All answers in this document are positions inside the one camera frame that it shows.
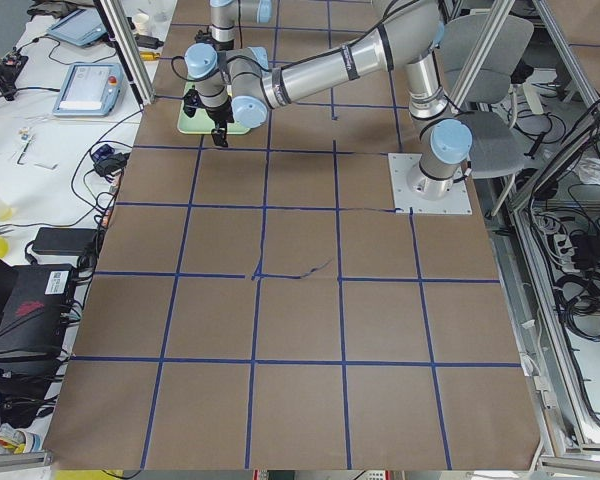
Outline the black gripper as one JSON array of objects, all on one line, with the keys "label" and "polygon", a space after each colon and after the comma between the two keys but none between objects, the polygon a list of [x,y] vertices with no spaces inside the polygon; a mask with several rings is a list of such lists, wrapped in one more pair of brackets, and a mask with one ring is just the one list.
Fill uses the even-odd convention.
[{"label": "black gripper", "polygon": [[208,107],[207,115],[215,124],[215,128],[211,130],[211,137],[214,145],[221,148],[227,148],[228,125],[234,122],[231,100],[227,99],[219,106]]}]

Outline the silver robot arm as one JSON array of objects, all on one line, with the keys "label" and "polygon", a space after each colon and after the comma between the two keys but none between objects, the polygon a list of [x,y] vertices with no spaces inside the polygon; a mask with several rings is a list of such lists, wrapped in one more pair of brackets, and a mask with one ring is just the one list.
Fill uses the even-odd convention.
[{"label": "silver robot arm", "polygon": [[217,50],[232,50],[235,28],[243,21],[267,24],[271,20],[271,0],[210,0],[212,44]]},{"label": "silver robot arm", "polygon": [[234,29],[241,15],[258,23],[271,17],[268,1],[241,7],[213,1],[209,41],[197,40],[184,54],[191,87],[182,100],[192,118],[203,110],[213,125],[215,145],[227,144],[228,126],[261,126],[270,111],[332,87],[384,70],[404,69],[409,113],[419,130],[422,155],[406,175],[418,198],[437,201],[459,181],[459,169],[472,146],[470,129],[449,114],[450,100],[433,57],[444,35],[434,1],[376,1],[377,22],[358,38],[280,67],[270,67],[263,47],[237,49]]}]

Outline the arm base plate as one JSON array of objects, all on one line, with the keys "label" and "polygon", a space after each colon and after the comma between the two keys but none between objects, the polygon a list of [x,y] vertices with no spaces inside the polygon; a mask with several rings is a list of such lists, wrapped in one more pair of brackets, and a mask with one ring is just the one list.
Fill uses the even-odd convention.
[{"label": "arm base plate", "polygon": [[419,153],[389,153],[394,210],[403,214],[471,215],[466,182],[461,172],[447,180],[433,180],[420,169]]}]

